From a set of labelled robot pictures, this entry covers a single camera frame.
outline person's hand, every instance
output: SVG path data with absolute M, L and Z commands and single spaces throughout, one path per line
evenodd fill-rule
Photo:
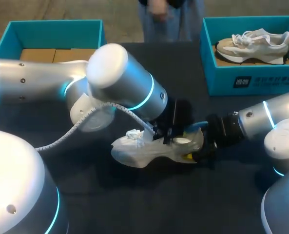
M 168 14 L 168 4 L 166 0 L 148 0 L 148 6 L 154 20 L 166 20 Z

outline box label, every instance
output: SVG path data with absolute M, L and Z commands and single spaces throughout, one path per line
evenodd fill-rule
M 247 88 L 250 85 L 251 77 L 236 77 L 233 88 Z
M 253 81 L 253 87 L 286 85 L 289 85 L 289 77 L 256 77 Z

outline white shoe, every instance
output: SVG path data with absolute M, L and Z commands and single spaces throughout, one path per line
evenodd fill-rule
M 232 35 L 216 45 L 217 52 L 232 62 L 242 63 L 254 58 L 270 64 L 284 64 L 289 51 L 289 32 L 270 34 L 264 29 Z
M 175 162 L 195 163 L 192 152 L 199 151 L 204 142 L 200 129 L 184 137 L 176 137 L 169 145 L 163 144 L 163 138 L 153 140 L 153 136 L 145 131 L 131 130 L 126 136 L 114 141 L 111 154 L 113 158 L 130 167 L 146 167 L 157 157 L 168 157 Z

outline screw hole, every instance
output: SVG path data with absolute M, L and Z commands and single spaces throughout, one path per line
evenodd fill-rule
M 7 212 L 15 215 L 17 213 L 17 209 L 14 205 L 8 205 L 7 206 Z

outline person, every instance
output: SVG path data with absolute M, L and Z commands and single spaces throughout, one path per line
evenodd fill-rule
M 203 0 L 139 0 L 145 42 L 199 40 Z

